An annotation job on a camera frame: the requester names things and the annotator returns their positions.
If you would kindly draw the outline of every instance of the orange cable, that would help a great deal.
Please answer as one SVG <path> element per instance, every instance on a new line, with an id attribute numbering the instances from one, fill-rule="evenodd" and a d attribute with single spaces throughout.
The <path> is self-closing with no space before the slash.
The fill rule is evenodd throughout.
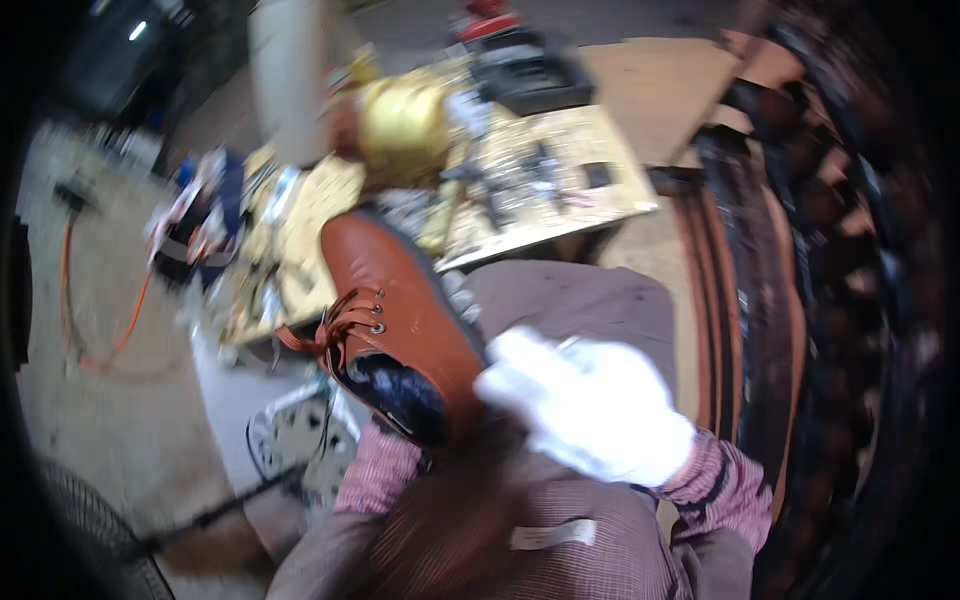
<path id="1" fill-rule="evenodd" d="M 66 310 L 66 299 L 70 292 L 70 242 L 73 238 L 73 226 L 75 221 L 75 214 L 71 214 L 69 217 L 67 217 L 66 225 L 63 227 L 63 249 L 62 253 L 60 254 L 60 327 L 63 333 L 63 342 L 67 349 L 70 349 L 73 346 L 71 333 L 76 333 L 76 324 L 73 319 L 73 315 L 67 315 Z M 133 334 L 133 328 L 136 326 L 136 320 L 140 317 L 140 309 L 143 307 L 143 299 L 147 295 L 147 285 L 150 283 L 151 274 L 151 271 L 147 271 L 147 276 L 143 280 L 143 287 L 140 288 L 140 298 L 136 301 L 136 310 L 133 311 L 133 317 L 130 319 L 130 324 L 127 325 L 127 332 L 124 333 L 124 336 L 120 338 L 120 341 L 117 342 L 116 346 L 113 347 L 113 351 L 110 353 L 109 358 L 97 358 L 87 354 L 83 348 L 77 348 L 77 351 L 80 353 L 79 362 L 81 368 L 90 369 L 91 371 L 96 372 L 109 371 L 113 360 L 127 346 L 127 342 L 130 340 L 130 336 Z"/>

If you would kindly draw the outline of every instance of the white glove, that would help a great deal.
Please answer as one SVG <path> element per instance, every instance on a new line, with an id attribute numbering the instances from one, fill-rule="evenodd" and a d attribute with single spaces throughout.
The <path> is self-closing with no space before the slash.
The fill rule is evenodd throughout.
<path id="1" fill-rule="evenodd" d="M 487 347 L 477 396 L 521 419 L 527 445 L 601 481 L 661 486 L 680 470 L 696 430 L 673 410 L 646 354 L 570 338 L 557 345 L 515 327 Z"/>

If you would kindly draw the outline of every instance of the shoe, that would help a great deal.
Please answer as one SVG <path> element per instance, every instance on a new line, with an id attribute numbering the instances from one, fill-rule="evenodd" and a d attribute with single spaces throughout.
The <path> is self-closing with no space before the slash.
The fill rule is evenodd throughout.
<path id="1" fill-rule="evenodd" d="M 473 380 L 487 366 L 484 343 L 449 304 L 430 258 L 365 206 L 327 221 L 320 249 L 339 299 L 313 342 L 286 327 L 277 337 L 315 352 L 344 389 L 411 442 L 461 443 L 483 411 Z"/>

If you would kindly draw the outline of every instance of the white label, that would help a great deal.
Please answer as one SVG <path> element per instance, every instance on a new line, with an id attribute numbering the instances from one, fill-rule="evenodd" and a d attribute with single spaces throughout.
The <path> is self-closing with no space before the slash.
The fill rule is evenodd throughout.
<path id="1" fill-rule="evenodd" d="M 565 541 L 580 541 L 593 546 L 596 535 L 597 522 L 590 518 L 578 518 L 556 527 L 515 527 L 510 549 L 540 550 Z"/>

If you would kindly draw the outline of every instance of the shoelace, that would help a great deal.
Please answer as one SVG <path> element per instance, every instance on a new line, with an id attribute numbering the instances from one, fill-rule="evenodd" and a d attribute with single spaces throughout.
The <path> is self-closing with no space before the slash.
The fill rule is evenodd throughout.
<path id="1" fill-rule="evenodd" d="M 354 288 L 334 302 L 324 313 L 315 340 L 301 338 L 287 325 L 278 327 L 275 334 L 280 342 L 291 350 L 317 354 L 321 366 L 327 371 L 330 370 L 330 365 L 327 363 L 326 349 L 331 344 L 336 344 L 340 349 L 339 368 L 343 369 L 346 365 L 347 335 L 351 329 L 361 325 L 374 331 L 377 328 L 383 330 L 383 324 L 376 319 L 376 315 L 382 310 L 376 300 L 383 297 L 383 290 L 370 291 L 372 294 L 369 297 L 361 297 L 360 288 Z"/>

